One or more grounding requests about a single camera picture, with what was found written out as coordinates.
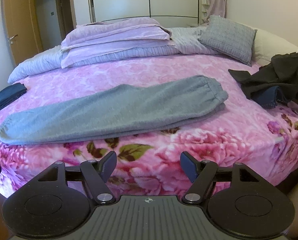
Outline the white wardrobe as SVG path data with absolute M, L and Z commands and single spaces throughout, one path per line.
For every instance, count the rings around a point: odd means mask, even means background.
M 93 0 L 95 20 L 114 22 L 151 17 L 166 28 L 196 27 L 200 0 Z

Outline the hanging pink robe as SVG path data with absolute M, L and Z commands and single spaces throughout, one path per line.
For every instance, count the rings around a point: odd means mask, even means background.
M 206 20 L 208 21 L 210 16 L 226 17 L 226 0 L 208 0 L 209 7 L 207 9 Z

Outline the grey sweatpants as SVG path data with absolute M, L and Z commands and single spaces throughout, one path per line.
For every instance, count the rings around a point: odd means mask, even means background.
M 203 75 L 150 87 L 123 84 L 13 113 L 0 124 L 0 141 L 36 145 L 160 131 L 209 118 L 228 97 L 218 81 Z

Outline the blue jeans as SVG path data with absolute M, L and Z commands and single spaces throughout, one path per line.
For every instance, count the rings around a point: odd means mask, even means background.
M 279 103 L 287 105 L 288 100 L 279 86 L 272 86 L 267 89 L 253 93 L 251 99 L 264 109 L 273 109 Z

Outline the folded navy garment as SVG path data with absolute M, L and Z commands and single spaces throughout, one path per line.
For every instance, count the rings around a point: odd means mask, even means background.
M 15 83 L 0 91 L 0 111 L 27 92 L 22 83 Z

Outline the wooden door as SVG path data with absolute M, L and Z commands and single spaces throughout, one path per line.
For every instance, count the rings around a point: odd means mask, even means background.
M 3 12 L 15 64 L 42 52 L 35 0 L 3 0 Z

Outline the cream padded headboard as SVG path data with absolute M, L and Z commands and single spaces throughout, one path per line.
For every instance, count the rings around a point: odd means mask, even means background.
M 289 41 L 262 29 L 257 29 L 253 41 L 252 61 L 265 66 L 271 62 L 271 58 L 275 55 L 297 51 L 298 47 Z

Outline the grey striped pillow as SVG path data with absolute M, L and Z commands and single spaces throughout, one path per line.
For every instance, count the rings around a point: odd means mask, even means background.
M 212 15 L 199 41 L 207 47 L 251 66 L 252 47 L 256 33 L 256 29 Z

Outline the black garment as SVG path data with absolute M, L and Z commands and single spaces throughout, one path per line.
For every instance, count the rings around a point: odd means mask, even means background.
M 278 87 L 287 100 L 298 93 L 298 51 L 290 54 L 277 54 L 271 62 L 250 74 L 242 70 L 229 70 L 230 75 L 240 84 L 248 99 L 254 99 L 260 92 Z

